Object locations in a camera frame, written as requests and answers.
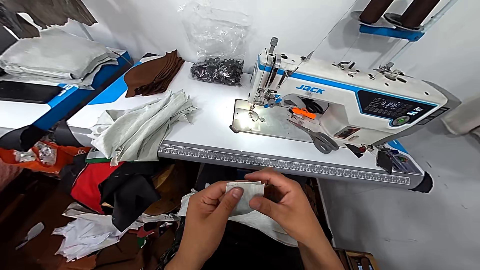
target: fingernail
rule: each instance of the fingernail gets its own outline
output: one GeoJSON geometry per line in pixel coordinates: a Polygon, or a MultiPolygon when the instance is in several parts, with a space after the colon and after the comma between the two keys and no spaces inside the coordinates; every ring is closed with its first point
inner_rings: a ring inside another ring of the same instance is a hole
{"type": "Polygon", "coordinates": [[[243,195],[243,188],[236,187],[232,189],[232,196],[236,199],[239,199],[243,195]]]}
{"type": "Polygon", "coordinates": [[[261,204],[262,204],[262,203],[261,203],[259,200],[254,200],[254,199],[252,199],[252,200],[250,201],[250,203],[249,203],[250,207],[251,207],[252,209],[255,209],[255,210],[260,209],[260,205],[261,205],[261,204]]]}

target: jack logo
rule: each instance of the jack logo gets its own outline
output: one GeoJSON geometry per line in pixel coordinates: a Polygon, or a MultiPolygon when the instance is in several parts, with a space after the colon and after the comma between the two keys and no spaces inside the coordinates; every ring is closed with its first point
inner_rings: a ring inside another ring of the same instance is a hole
{"type": "Polygon", "coordinates": [[[323,93],[325,91],[325,89],[320,89],[320,88],[316,88],[316,87],[311,87],[311,86],[306,86],[306,85],[300,85],[299,87],[295,87],[296,89],[302,89],[302,90],[305,90],[305,91],[310,91],[310,92],[313,92],[313,93],[323,93]]]}

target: sewing machine control panel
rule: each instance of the sewing machine control panel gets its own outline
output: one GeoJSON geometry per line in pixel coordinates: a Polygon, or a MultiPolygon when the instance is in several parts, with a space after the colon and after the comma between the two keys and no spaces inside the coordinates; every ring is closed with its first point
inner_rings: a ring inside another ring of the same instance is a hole
{"type": "Polygon", "coordinates": [[[434,105],[366,90],[359,90],[357,95],[362,113],[392,119],[393,126],[412,123],[435,108],[434,105]]]}

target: second sewing machine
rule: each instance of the second sewing machine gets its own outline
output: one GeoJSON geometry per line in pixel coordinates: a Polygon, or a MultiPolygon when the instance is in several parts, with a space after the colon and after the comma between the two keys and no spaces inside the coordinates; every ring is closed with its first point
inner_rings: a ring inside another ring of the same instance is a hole
{"type": "Polygon", "coordinates": [[[447,90],[391,66],[374,76],[355,63],[274,53],[277,42],[258,55],[248,100],[235,102],[234,131],[306,142],[322,134],[331,146],[323,153],[352,145],[372,150],[459,105],[447,90]]]}

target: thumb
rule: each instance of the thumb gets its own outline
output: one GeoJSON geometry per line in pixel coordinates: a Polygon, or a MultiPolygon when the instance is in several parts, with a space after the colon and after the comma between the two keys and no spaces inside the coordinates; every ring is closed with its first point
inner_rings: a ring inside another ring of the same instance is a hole
{"type": "Polygon", "coordinates": [[[278,217],[278,214],[280,212],[280,206],[278,204],[264,197],[253,197],[250,200],[249,205],[252,209],[257,210],[260,213],[269,216],[274,220],[276,220],[276,217],[278,217]]]}
{"type": "Polygon", "coordinates": [[[217,216],[218,218],[228,219],[228,216],[232,213],[233,209],[240,201],[243,195],[243,188],[235,187],[228,191],[223,197],[220,204],[217,206],[212,215],[217,216]]]}

